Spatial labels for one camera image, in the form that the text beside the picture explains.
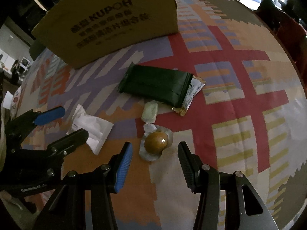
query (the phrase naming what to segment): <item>screw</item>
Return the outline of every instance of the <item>screw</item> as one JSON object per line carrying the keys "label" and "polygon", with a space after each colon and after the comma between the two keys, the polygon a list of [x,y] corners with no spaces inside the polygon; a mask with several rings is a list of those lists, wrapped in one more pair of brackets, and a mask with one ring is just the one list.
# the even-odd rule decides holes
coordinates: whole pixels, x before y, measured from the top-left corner
{"label": "screw", "polygon": [[103,165],[100,166],[100,168],[102,170],[108,170],[110,168],[110,166],[108,164],[103,164]]}
{"label": "screw", "polygon": [[54,175],[53,169],[47,169],[47,175],[48,176],[53,176]]}
{"label": "screw", "polygon": [[237,177],[243,177],[243,173],[242,173],[241,171],[236,171],[236,172],[235,172],[235,175],[236,175]]}
{"label": "screw", "polygon": [[74,177],[76,174],[77,174],[77,172],[75,172],[74,170],[71,170],[71,171],[69,171],[69,172],[67,173],[67,175],[68,175],[69,177]]}
{"label": "screw", "polygon": [[210,166],[209,166],[208,164],[203,164],[203,165],[201,166],[201,168],[202,168],[203,170],[210,170]]}

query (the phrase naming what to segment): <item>blue gripper pad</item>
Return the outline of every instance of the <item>blue gripper pad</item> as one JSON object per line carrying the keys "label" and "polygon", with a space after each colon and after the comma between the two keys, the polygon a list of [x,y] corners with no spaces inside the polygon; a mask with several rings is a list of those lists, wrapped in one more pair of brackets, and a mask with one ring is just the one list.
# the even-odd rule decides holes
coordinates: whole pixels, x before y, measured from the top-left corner
{"label": "blue gripper pad", "polygon": [[124,186],[126,175],[132,159],[132,153],[132,144],[129,143],[129,146],[126,149],[126,152],[122,158],[121,163],[119,164],[119,168],[116,173],[116,182],[114,186],[114,190],[116,191],[116,193],[118,193]]}
{"label": "blue gripper pad", "polygon": [[52,122],[53,120],[63,117],[64,115],[65,115],[65,108],[59,106],[39,114],[33,123],[36,125],[45,125],[47,123]]}

